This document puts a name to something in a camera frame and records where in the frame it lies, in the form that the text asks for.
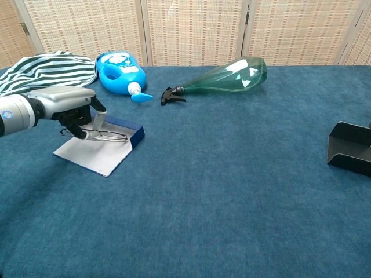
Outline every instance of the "black plastic stand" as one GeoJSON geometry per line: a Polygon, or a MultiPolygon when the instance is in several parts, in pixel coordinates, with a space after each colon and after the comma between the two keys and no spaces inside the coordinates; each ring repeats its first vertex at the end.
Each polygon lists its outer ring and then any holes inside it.
{"type": "Polygon", "coordinates": [[[338,122],[329,136],[329,165],[371,177],[371,129],[338,122]]]}

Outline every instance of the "woven bamboo screen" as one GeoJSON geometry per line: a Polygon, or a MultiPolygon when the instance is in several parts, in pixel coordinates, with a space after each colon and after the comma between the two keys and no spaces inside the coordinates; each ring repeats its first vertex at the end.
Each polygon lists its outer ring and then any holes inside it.
{"type": "Polygon", "coordinates": [[[371,11],[344,59],[345,65],[371,65],[371,11]]]}
{"type": "Polygon", "coordinates": [[[108,50],[127,50],[147,63],[141,50],[136,1],[24,0],[45,52],[67,50],[91,59],[108,50]]]}
{"type": "Polygon", "coordinates": [[[238,52],[241,55],[238,35],[247,1],[143,0],[142,3],[146,6],[143,17],[148,19],[147,51],[153,65],[218,65],[234,59],[238,52]]]}
{"type": "Polygon", "coordinates": [[[271,65],[333,64],[361,2],[256,1],[248,55],[271,65]]]}
{"type": "Polygon", "coordinates": [[[0,0],[0,53],[0,68],[35,54],[10,0],[0,0]]]}

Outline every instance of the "blue carpet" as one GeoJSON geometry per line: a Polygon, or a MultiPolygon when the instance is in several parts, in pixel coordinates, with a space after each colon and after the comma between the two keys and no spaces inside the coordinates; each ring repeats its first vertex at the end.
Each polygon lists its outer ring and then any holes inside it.
{"type": "Polygon", "coordinates": [[[338,121],[370,122],[371,67],[268,67],[160,106],[209,69],[145,68],[142,104],[90,85],[146,133],[109,178],[52,155],[57,122],[0,138],[3,278],[370,276],[371,179],[326,155],[338,121]]]}

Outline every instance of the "striped cloth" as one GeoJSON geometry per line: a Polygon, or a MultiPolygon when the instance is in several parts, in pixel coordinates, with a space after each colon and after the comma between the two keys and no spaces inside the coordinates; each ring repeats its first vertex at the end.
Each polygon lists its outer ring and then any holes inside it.
{"type": "Polygon", "coordinates": [[[0,97],[52,86],[84,87],[97,76],[95,61],[70,52],[23,57],[0,76],[0,97]]]}

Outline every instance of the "spray bottle trigger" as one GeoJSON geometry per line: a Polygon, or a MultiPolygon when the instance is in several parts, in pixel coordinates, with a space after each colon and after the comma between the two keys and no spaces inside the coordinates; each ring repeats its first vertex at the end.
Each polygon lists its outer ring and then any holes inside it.
{"type": "Polygon", "coordinates": [[[183,101],[186,102],[186,99],[184,97],[181,97],[183,95],[184,88],[182,86],[176,86],[175,88],[168,87],[163,93],[161,97],[161,105],[164,106],[166,103],[172,102],[172,101],[183,101]]]}

